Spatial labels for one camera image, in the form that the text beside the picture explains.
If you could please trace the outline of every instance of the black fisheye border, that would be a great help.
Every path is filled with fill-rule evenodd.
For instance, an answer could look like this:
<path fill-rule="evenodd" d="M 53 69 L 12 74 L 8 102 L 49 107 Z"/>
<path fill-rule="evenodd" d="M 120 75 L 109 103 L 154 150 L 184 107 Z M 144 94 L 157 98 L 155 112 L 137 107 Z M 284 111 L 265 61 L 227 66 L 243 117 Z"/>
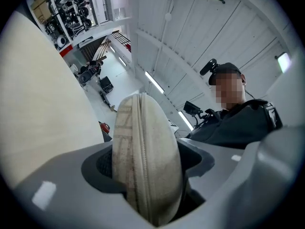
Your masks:
<path fill-rule="evenodd" d="M 7 20 L 14 10 L 24 0 L 10 0 L 9 2 L 2 2 L 0 29 L 3 30 Z M 304 23 L 302 17 L 302 11 L 305 8 L 303 0 L 277 0 L 282 6 L 283 10 L 288 15 L 290 21 L 295 27 L 303 45 L 305 32 L 303 30 Z M 295 183 L 289 190 L 288 195 L 284 198 L 283 202 L 265 219 L 258 227 L 259 228 L 274 228 L 277 225 L 290 227 L 298 227 L 302 225 L 302 202 L 304 201 L 304 186 L 305 171 L 304 162 L 300 173 L 297 176 Z M 0 174 L 0 191 L 1 191 L 1 204 L 2 204 L 2 223 L 3 228 L 14 228 L 18 226 L 41 228 L 39 221 L 35 221 L 31 218 L 27 211 L 18 203 L 12 191 L 6 185 L 2 174 Z"/>

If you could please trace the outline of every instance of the white sticker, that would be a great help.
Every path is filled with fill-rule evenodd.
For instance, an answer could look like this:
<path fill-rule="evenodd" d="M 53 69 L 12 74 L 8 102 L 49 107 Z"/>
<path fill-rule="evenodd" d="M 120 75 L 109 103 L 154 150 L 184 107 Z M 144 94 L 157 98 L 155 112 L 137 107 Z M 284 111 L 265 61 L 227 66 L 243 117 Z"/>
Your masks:
<path fill-rule="evenodd" d="M 240 161 L 241 158 L 242 158 L 242 157 L 239 156 L 239 155 L 233 155 L 233 156 L 231 157 L 232 160 L 237 161 L 237 162 Z"/>
<path fill-rule="evenodd" d="M 34 205 L 45 210 L 49 205 L 56 191 L 56 185 L 50 181 L 43 181 L 40 188 L 36 191 L 32 198 Z"/>

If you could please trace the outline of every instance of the beige cushion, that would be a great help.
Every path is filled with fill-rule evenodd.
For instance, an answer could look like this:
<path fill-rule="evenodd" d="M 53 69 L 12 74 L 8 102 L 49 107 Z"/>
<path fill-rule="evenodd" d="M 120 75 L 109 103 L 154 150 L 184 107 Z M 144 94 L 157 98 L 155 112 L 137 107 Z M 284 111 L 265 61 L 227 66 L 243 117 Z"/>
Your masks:
<path fill-rule="evenodd" d="M 182 170 L 175 136 L 158 103 L 146 94 L 118 109 L 112 148 L 113 179 L 127 186 L 127 201 L 155 226 L 176 214 Z"/>

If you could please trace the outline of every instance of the black cap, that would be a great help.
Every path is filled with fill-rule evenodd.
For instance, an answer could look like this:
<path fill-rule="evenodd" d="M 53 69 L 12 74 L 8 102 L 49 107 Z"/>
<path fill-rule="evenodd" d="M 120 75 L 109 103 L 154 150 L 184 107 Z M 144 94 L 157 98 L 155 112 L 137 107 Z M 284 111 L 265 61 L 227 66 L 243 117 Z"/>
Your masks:
<path fill-rule="evenodd" d="M 224 63 L 224 64 L 220 64 L 215 71 L 212 73 L 212 75 L 209 78 L 209 85 L 215 85 L 214 80 L 215 80 L 215 76 L 218 73 L 232 73 L 232 72 L 240 72 L 240 70 L 232 63 Z"/>

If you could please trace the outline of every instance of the ceiling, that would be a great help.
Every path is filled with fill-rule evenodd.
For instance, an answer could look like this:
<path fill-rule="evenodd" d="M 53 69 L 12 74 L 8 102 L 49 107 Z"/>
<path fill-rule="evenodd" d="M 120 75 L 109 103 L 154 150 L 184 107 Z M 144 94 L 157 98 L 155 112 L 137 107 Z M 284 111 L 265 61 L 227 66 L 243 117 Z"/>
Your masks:
<path fill-rule="evenodd" d="M 256 10 L 241 0 L 173 0 L 169 11 L 169 0 L 139 0 L 138 29 L 161 41 L 179 55 L 188 67 L 198 73 L 212 58 L 218 63 L 231 62 L 246 76 L 246 89 L 255 98 L 264 98 L 266 91 L 281 74 L 275 56 L 284 51 L 279 38 Z M 165 14 L 171 12 L 172 19 L 165 28 Z M 283 20 L 283 28 L 289 23 Z M 145 86 L 146 92 L 162 107 L 165 114 L 179 130 L 177 137 L 185 137 L 189 128 L 178 115 L 185 101 L 190 101 L 202 110 L 214 105 L 198 87 L 198 82 L 182 70 L 164 50 L 151 41 L 137 36 L 136 77 Z M 165 90 L 161 94 L 150 86 L 144 72 L 148 71 Z M 200 81 L 207 84 L 209 75 Z M 192 124 L 195 120 L 187 115 Z"/>

